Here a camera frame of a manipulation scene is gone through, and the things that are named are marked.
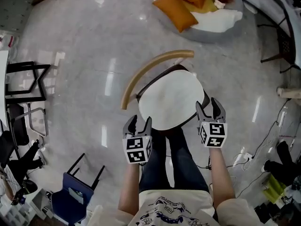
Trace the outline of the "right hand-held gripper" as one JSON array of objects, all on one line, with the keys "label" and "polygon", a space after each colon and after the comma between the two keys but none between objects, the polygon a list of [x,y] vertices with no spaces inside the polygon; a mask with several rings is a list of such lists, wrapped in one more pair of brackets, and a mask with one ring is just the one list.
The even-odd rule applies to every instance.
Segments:
[{"label": "right hand-held gripper", "polygon": [[213,119],[207,116],[199,101],[196,102],[196,112],[200,124],[199,135],[204,147],[222,148],[228,135],[228,124],[226,123],[226,112],[221,103],[214,97],[211,98],[213,107]]}]

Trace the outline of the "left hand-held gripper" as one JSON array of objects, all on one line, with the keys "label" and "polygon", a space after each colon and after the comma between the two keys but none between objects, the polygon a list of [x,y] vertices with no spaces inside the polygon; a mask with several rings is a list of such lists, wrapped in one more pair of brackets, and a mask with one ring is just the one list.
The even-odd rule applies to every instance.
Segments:
[{"label": "left hand-held gripper", "polygon": [[123,149],[129,164],[146,163],[152,151],[152,118],[149,116],[140,134],[136,133],[137,115],[132,116],[123,127]]}]

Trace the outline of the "white round seat cushion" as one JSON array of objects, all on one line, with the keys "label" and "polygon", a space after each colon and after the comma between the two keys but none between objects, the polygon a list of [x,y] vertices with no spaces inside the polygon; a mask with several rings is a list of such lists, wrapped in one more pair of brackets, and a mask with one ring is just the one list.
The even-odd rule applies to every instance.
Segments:
[{"label": "white round seat cushion", "polygon": [[151,84],[142,94],[138,106],[144,120],[152,119],[156,130],[169,130],[196,113],[196,102],[205,98],[203,87],[193,73],[176,70]]}]

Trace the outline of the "wooden chair with brown seat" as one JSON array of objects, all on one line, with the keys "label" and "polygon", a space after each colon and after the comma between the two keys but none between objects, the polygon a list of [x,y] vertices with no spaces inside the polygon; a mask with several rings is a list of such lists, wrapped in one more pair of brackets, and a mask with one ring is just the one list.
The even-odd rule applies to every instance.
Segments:
[{"label": "wooden chair with brown seat", "polygon": [[[157,81],[158,79],[160,79],[161,77],[167,75],[168,73],[172,72],[172,71],[176,71],[176,70],[186,70],[189,71],[186,67],[184,67],[181,63],[187,59],[187,58],[193,58],[194,57],[194,51],[192,50],[173,50],[173,51],[169,51],[169,52],[165,52],[161,55],[158,55],[156,57],[154,57],[152,60],[150,60],[147,64],[145,64],[141,69],[139,69],[134,76],[132,77],[132,79],[130,80],[129,84],[127,85],[125,92],[123,94],[122,100],[121,100],[121,109],[122,110],[126,110],[128,104],[132,101],[132,100],[137,100],[137,102],[139,103],[139,100],[142,96],[142,94],[145,92],[145,90],[151,85],[153,84],[155,81]],[[133,90],[135,88],[135,86],[137,85],[138,81],[152,68],[154,68],[155,66],[159,65],[162,62],[168,61],[168,60],[172,60],[175,59],[176,62],[173,66],[169,67],[168,69],[166,69],[165,71],[163,71],[160,75],[158,75],[155,79],[151,80],[146,86],[144,86],[138,93],[134,94]],[[205,92],[205,98],[203,100],[202,103],[200,103],[202,105],[203,108],[206,108],[210,102],[209,96],[207,95],[207,93]],[[179,125],[183,126],[184,124],[186,124],[187,122],[189,122],[191,119],[193,119],[196,116],[197,112],[194,114],[194,116],[190,117],[187,121],[185,121],[183,124]]]}]

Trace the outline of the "person's right forearm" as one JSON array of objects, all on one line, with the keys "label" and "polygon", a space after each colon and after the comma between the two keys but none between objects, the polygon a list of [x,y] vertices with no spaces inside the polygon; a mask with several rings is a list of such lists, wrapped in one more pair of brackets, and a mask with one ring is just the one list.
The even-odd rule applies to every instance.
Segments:
[{"label": "person's right forearm", "polygon": [[214,207],[234,199],[235,192],[220,148],[209,148]]}]

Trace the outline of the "person's left forearm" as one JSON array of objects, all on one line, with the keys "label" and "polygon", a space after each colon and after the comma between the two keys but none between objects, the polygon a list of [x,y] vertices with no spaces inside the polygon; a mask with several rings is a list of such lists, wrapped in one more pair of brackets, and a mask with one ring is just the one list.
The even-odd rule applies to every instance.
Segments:
[{"label": "person's left forearm", "polygon": [[128,164],[121,188],[118,209],[131,215],[139,210],[139,164]]}]

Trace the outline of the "blue chair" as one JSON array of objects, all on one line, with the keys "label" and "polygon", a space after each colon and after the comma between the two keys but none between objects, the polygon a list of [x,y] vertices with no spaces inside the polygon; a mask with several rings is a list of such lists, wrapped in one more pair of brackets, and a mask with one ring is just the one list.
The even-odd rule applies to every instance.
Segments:
[{"label": "blue chair", "polygon": [[69,170],[63,173],[62,189],[51,194],[53,213],[66,221],[68,226],[80,224],[86,218],[87,206],[94,195],[99,183],[99,177],[105,168],[105,166],[102,166],[92,185],[84,183],[75,177],[75,174],[79,171],[78,169],[72,172],[84,156],[85,154],[83,153]]}]

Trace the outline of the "black perforated metal chair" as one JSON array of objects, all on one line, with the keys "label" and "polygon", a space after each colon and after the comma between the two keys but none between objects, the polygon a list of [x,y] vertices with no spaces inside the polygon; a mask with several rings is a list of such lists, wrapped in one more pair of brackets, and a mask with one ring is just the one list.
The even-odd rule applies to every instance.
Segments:
[{"label": "black perforated metal chair", "polygon": [[[277,24],[277,25],[271,25],[271,24],[258,24],[257,27],[271,27],[275,28],[277,32],[277,42],[278,42],[278,54],[271,56],[266,59],[260,60],[261,63],[278,60],[278,59],[284,59],[287,63],[290,64],[290,66],[280,71],[279,73],[285,73],[292,68],[300,70],[301,68],[295,63],[296,59],[296,45],[295,45],[295,39],[294,39],[294,33],[293,33],[293,27],[289,20],[289,16],[287,11],[284,9],[284,18]],[[287,35],[286,32],[280,27],[280,25],[287,21],[289,34]]]}]

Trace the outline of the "black cantilever chair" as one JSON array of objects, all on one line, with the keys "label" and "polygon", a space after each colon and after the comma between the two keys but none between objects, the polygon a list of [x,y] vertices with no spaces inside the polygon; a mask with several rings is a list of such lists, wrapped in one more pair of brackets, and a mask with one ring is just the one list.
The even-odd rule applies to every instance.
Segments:
[{"label": "black cantilever chair", "polygon": [[[26,129],[25,117],[28,116],[29,120],[29,128],[38,134],[40,137],[47,136],[47,126],[46,126],[46,110],[38,107],[35,109],[31,109],[30,103],[26,104],[27,112],[24,111],[24,107],[19,104],[10,104],[8,106],[8,114],[9,114],[9,124],[11,128],[11,134],[15,146],[24,146],[29,143],[29,136]],[[43,114],[43,126],[45,132],[40,132],[33,127],[32,124],[32,114],[35,112],[42,112]]]}]

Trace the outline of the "dark blue jeans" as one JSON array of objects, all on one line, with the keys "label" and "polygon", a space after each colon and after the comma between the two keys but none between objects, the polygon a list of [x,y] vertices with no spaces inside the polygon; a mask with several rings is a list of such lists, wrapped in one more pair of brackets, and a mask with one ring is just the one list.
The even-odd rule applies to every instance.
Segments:
[{"label": "dark blue jeans", "polygon": [[[152,151],[144,165],[139,192],[148,190],[200,190],[209,192],[207,183],[188,149],[182,128],[151,130]],[[166,140],[169,141],[174,168],[174,187],[166,174]]]}]

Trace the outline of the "grey round pouf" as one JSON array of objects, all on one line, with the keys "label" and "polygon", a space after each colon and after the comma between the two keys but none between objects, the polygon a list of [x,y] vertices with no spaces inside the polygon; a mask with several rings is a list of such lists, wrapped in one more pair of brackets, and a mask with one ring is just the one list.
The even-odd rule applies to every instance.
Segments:
[{"label": "grey round pouf", "polygon": [[[225,5],[223,9],[237,10],[244,12],[243,0],[234,0],[233,2]],[[169,31],[189,40],[202,42],[202,43],[225,43],[234,37],[240,35],[243,30],[243,16],[242,19],[237,21],[235,25],[225,32],[207,32],[195,28],[188,28],[182,33],[179,33],[171,20],[156,6],[152,8],[153,15],[160,21],[160,23]]]}]

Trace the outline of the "beige fabric roll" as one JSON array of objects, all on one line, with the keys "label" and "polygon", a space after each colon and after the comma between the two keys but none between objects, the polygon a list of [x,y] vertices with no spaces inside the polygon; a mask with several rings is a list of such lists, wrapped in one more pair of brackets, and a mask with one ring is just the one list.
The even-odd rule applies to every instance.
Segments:
[{"label": "beige fabric roll", "polygon": [[277,94],[281,98],[301,99],[301,88],[285,89],[285,88],[278,87]]}]

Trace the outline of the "white printed t-shirt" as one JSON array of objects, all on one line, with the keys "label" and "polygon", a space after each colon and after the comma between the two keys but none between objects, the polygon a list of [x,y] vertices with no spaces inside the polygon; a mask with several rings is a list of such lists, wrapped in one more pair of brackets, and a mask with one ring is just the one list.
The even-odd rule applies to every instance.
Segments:
[{"label": "white printed t-shirt", "polygon": [[244,199],[225,200],[214,208],[211,195],[200,190],[148,190],[139,196],[134,216],[96,208],[87,226],[263,226]]}]

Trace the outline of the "green bag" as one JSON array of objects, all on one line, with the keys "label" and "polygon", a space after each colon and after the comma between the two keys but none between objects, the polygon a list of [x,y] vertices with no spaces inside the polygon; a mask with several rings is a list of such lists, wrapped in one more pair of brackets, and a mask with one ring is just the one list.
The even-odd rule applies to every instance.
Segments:
[{"label": "green bag", "polygon": [[275,177],[270,174],[268,180],[263,185],[262,192],[272,204],[275,204],[279,198],[284,196],[285,189],[286,185],[275,179]]}]

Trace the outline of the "yellow cloth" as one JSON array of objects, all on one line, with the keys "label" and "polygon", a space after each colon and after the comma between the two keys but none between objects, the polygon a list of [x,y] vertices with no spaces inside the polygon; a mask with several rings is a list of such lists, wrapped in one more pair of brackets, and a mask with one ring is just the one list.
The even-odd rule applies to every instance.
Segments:
[{"label": "yellow cloth", "polygon": [[215,12],[218,10],[218,8],[214,5],[213,0],[205,0],[202,8],[198,8],[195,5],[193,5],[192,3],[186,2],[184,0],[182,0],[182,3],[190,12],[204,14],[204,13],[208,13],[208,12]]}]

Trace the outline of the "white table with black legs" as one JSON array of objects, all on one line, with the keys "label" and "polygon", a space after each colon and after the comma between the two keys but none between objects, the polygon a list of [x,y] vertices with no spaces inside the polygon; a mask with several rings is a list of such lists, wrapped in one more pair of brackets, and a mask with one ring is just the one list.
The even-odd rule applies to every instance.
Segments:
[{"label": "white table with black legs", "polygon": [[9,63],[9,51],[0,51],[0,122],[8,127],[8,105],[46,101],[42,79],[51,65],[34,61]]}]

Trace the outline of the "white table with dark leg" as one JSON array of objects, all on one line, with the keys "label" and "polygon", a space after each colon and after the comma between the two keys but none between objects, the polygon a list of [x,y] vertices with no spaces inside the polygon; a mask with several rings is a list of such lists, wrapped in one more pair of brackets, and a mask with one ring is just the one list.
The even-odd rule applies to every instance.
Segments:
[{"label": "white table with dark leg", "polygon": [[245,0],[263,12],[289,35],[295,48],[294,65],[301,68],[301,16],[293,0]]}]

